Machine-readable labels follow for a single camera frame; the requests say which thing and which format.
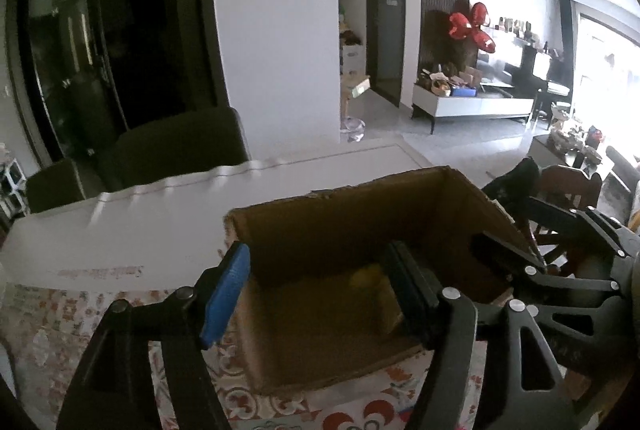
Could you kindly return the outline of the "orange snack bag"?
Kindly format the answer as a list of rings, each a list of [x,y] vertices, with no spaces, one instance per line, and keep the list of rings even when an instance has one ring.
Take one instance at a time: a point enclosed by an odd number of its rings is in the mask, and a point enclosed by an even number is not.
[[[360,268],[349,280],[349,286],[373,293],[378,306],[378,326],[383,335],[391,335],[404,320],[390,279],[381,265]]]

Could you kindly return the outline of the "brown cardboard box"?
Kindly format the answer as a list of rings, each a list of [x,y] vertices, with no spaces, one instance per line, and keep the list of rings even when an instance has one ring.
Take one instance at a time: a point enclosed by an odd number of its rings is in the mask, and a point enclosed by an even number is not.
[[[339,384],[420,350],[384,271],[393,243],[480,303],[500,297],[509,276],[480,236],[528,247],[506,213],[448,167],[234,209],[224,230],[250,249],[235,328],[248,383],[263,395]]]

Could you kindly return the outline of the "wooden chair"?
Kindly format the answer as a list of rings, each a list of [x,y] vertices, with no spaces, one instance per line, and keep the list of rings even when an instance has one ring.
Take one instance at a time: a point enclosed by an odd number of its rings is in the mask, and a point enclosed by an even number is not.
[[[534,197],[563,210],[584,211],[597,206],[601,187],[599,173],[588,176],[579,169],[550,165],[541,170]],[[567,257],[567,246],[560,242],[558,233],[552,228],[538,221],[530,221],[529,227],[536,251],[548,266],[559,269],[574,260],[574,257]]]

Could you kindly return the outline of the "black garment on chair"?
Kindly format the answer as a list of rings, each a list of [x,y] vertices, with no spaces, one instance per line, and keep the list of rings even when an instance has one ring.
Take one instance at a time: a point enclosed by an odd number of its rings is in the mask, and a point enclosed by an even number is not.
[[[511,171],[485,185],[482,192],[498,202],[516,221],[523,217],[528,198],[536,191],[539,179],[538,164],[531,157],[525,157]]]

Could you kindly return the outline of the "dark dining chair right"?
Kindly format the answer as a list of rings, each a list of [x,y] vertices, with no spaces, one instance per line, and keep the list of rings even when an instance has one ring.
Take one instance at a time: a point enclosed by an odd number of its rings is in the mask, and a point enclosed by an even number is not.
[[[238,112],[215,107],[128,131],[96,154],[94,166],[106,189],[116,191],[248,160]]]

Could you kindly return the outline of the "dark dining chair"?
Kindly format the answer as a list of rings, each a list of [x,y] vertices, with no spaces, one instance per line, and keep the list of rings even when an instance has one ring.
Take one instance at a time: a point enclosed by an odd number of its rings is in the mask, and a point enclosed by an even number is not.
[[[40,213],[99,196],[106,187],[89,165],[65,158],[26,181],[26,199],[31,213]]]
[[[96,154],[94,166],[106,189],[116,191],[248,160],[238,112],[215,107],[128,131]]]

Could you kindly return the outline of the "white tv cabinet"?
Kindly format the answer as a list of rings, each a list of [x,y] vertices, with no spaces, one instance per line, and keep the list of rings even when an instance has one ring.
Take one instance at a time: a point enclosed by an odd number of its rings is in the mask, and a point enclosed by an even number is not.
[[[426,118],[430,133],[442,120],[455,119],[527,119],[534,107],[533,98],[508,97],[506,93],[480,93],[477,96],[440,96],[416,84],[413,86],[411,119]]]

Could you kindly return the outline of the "dark dining chair left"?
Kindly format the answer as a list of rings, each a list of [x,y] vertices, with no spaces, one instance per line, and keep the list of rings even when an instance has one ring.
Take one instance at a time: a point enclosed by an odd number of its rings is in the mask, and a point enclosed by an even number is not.
[[[40,213],[99,196],[106,187],[89,165],[65,158],[26,181],[26,199],[31,213]]]

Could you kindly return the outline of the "white storage box in hallway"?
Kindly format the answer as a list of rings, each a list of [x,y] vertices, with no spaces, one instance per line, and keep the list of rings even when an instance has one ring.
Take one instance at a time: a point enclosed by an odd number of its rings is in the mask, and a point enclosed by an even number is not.
[[[341,72],[343,74],[366,73],[366,52],[362,45],[343,45],[341,47]]]

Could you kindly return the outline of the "red balloon flower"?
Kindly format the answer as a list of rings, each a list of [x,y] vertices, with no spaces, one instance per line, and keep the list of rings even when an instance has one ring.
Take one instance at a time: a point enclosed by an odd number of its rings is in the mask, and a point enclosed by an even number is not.
[[[470,38],[479,50],[493,54],[496,51],[496,43],[482,30],[487,17],[488,10],[482,2],[475,3],[468,16],[462,12],[453,12],[449,15],[448,35],[456,41]]]

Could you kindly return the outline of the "dark glass sliding door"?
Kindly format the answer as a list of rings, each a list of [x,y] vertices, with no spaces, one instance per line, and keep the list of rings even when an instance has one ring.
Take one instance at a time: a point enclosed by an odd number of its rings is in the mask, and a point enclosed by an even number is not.
[[[214,0],[6,0],[6,46],[37,168],[229,102]]]

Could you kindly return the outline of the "dark hallway door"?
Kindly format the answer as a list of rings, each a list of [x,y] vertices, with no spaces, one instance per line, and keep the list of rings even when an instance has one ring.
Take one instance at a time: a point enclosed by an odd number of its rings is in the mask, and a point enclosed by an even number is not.
[[[366,0],[367,70],[372,90],[400,105],[406,44],[406,0]]]

